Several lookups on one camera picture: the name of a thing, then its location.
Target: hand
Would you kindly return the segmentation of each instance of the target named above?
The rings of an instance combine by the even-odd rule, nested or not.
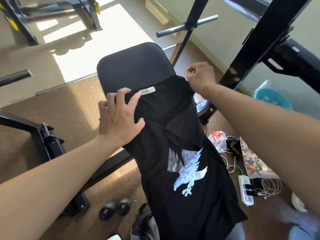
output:
[[[99,102],[100,126],[99,136],[112,139],[118,146],[129,143],[145,126],[145,121],[140,118],[134,123],[134,110],[137,106],[141,92],[133,95],[128,104],[125,102],[125,94],[129,88],[122,88],[117,93],[108,93],[106,101]]]
[[[214,69],[207,62],[193,63],[186,70],[186,78],[190,87],[202,97],[206,96],[206,87],[217,84]]]

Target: blue plastic bucket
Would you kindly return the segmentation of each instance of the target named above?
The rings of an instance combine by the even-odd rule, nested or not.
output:
[[[253,97],[282,108],[293,110],[290,102],[281,93],[270,88],[260,88],[256,90]]]

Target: yellow tag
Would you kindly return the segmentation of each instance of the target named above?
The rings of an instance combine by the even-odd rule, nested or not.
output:
[[[5,16],[6,20],[8,20],[8,22],[12,25],[12,27],[16,30],[19,31],[18,25],[12,21],[10,18],[8,18],[7,16]]]
[[[100,15],[100,7],[99,3],[96,2],[96,12]]]

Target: brown floor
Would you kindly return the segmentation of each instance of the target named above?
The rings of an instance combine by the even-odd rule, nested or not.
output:
[[[207,61],[207,58],[190,43],[175,67],[177,74],[183,75],[190,63],[195,61]],[[217,76],[221,77],[222,73],[217,68],[216,71]],[[64,148],[68,152],[90,141],[97,134],[99,124],[97,103],[104,99],[98,78],[93,76],[11,104],[3,110],[54,126],[54,135],[66,140]],[[219,112],[210,119],[208,134],[217,130],[223,130],[227,135],[237,134]],[[40,164],[29,133],[0,126],[0,134],[0,183]],[[238,190],[237,173],[231,174],[231,177]],[[41,239],[106,240],[116,233],[122,239],[129,239],[129,230],[138,208],[146,202],[140,173],[134,160],[85,193],[91,207],[72,218],[66,217],[55,221]],[[98,218],[101,207],[110,200],[119,201],[124,197],[130,197],[133,202],[130,213],[124,218],[114,216],[108,222],[101,222]],[[246,239],[287,239],[289,223],[298,223],[314,230],[319,226],[313,216],[299,213],[292,208],[290,190],[286,186],[278,196],[267,200],[255,199],[254,206],[246,207],[240,204],[249,217],[244,223]]]

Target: power strip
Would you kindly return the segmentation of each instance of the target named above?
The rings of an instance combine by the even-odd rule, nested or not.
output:
[[[251,184],[250,179],[246,175],[238,175],[238,181],[240,186],[241,200],[246,206],[252,206],[254,204],[253,196],[247,195],[246,184]]]

